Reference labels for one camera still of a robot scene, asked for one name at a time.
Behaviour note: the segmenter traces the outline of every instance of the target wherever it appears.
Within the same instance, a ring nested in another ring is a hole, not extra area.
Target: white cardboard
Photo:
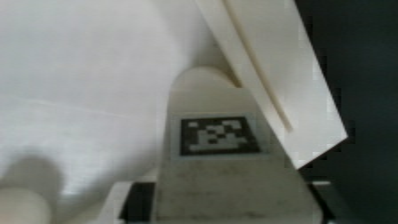
[[[346,132],[293,0],[197,0],[197,5],[300,168]]]

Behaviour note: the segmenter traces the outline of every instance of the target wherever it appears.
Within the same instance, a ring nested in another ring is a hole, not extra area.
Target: black object
[[[151,221],[154,183],[135,183],[128,192],[119,218],[126,223]]]

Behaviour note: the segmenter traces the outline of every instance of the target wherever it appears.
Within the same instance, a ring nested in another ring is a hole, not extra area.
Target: black and white square marker
[[[181,156],[261,152],[245,117],[181,120]]]

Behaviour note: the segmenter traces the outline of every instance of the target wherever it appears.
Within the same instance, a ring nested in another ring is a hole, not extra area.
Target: dark background
[[[350,138],[302,168],[364,223],[398,223],[398,1],[296,0]]]

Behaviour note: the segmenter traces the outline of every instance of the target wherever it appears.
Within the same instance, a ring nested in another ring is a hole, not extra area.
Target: cylindrical object
[[[19,188],[0,189],[0,224],[49,224],[51,211],[44,198]]]

